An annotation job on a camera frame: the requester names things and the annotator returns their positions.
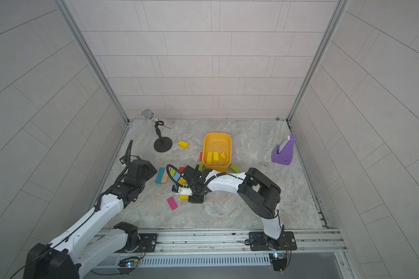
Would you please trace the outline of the yellow plastic bin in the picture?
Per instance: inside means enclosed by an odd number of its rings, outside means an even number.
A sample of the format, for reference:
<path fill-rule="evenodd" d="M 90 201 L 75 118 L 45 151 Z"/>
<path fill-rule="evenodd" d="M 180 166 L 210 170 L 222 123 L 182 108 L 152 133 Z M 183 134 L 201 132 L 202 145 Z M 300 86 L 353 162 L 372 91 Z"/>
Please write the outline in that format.
<path fill-rule="evenodd" d="M 207 153 L 209 151 L 225 152 L 226 159 L 212 162 L 211 165 L 206 164 Z M 204 139 L 203 147 L 203 163 L 206 168 L 216 170 L 218 172 L 226 171 L 232 162 L 232 138 L 227 133 L 212 132 L 208 133 Z"/>

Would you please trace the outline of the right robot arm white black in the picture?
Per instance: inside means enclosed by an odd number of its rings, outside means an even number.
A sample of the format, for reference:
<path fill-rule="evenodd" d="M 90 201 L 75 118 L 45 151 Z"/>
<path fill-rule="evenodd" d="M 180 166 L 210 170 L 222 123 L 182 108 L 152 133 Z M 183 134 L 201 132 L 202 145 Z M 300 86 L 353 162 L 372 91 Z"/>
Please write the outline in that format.
<path fill-rule="evenodd" d="M 247 172 L 231 174 L 186 166 L 182 171 L 173 165 L 166 166 L 166 174 L 175 184 L 177 193 L 189 189 L 190 203 L 203 203 L 206 194 L 215 191 L 237 194 L 263 222 L 263 232 L 253 232 L 244 244 L 252 251 L 297 250 L 293 233 L 286 233 L 280 222 L 278 205 L 280 187 L 256 168 Z"/>

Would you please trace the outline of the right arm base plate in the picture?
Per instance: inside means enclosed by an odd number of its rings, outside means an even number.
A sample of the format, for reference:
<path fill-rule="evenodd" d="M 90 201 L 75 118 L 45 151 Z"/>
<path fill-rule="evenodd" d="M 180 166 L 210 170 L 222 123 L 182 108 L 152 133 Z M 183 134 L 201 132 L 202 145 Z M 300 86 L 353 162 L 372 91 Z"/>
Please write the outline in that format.
<path fill-rule="evenodd" d="M 244 241 L 252 251 L 295 251 L 296 239 L 291 231 L 282 231 L 278 239 L 265 235 L 264 232 L 250 232 Z"/>

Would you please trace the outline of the yellow long block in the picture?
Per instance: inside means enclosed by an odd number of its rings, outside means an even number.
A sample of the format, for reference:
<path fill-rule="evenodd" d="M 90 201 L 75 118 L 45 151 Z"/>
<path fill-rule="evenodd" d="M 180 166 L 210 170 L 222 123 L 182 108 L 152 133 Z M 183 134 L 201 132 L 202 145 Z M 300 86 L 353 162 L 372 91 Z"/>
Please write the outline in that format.
<path fill-rule="evenodd" d="M 213 162 L 213 152 L 212 152 L 212 151 L 209 151 L 209 152 L 207 153 L 206 164 L 207 164 L 207 165 L 211 165 L 211 164 L 212 164 L 212 162 Z"/>

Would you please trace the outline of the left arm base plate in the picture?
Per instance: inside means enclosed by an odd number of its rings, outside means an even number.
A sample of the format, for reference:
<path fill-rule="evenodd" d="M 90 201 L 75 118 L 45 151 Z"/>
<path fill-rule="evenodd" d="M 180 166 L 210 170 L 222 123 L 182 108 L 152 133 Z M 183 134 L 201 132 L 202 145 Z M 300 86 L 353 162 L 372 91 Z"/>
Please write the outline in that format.
<path fill-rule="evenodd" d="M 132 248 L 122 248 L 115 253 L 152 253 L 155 251 L 158 234 L 139 234 L 138 240 Z"/>

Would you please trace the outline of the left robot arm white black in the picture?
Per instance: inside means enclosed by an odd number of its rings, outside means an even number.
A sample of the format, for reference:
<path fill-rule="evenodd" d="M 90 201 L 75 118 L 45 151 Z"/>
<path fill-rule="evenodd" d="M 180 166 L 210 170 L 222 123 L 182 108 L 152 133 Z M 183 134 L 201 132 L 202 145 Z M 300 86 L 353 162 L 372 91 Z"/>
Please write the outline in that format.
<path fill-rule="evenodd" d="M 157 174 L 147 160 L 131 155 L 129 144 L 125 168 L 114 184 L 101 193 L 91 208 L 74 225 L 48 244 L 38 243 L 28 252 L 22 267 L 25 279 L 81 279 L 110 254 L 147 250 L 135 225 L 120 222 L 93 244 L 90 241 L 118 213 L 135 202 L 145 183 Z"/>

